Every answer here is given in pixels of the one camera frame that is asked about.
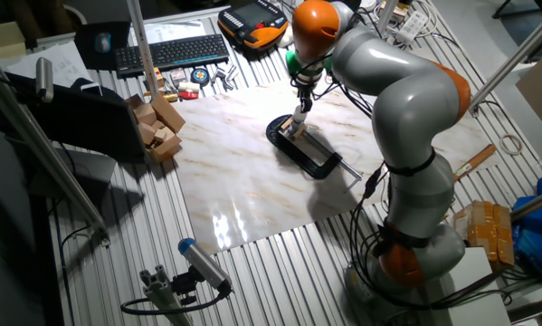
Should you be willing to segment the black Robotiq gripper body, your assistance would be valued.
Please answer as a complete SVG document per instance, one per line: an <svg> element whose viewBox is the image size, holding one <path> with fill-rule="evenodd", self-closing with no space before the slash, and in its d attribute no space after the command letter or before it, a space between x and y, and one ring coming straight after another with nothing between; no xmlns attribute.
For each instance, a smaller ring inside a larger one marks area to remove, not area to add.
<svg viewBox="0 0 542 326"><path fill-rule="evenodd" d="M302 74L298 73L293 77L294 87L297 89L297 96L301 101L306 101L311 98L311 93L314 91L318 83L317 74Z"/></svg>

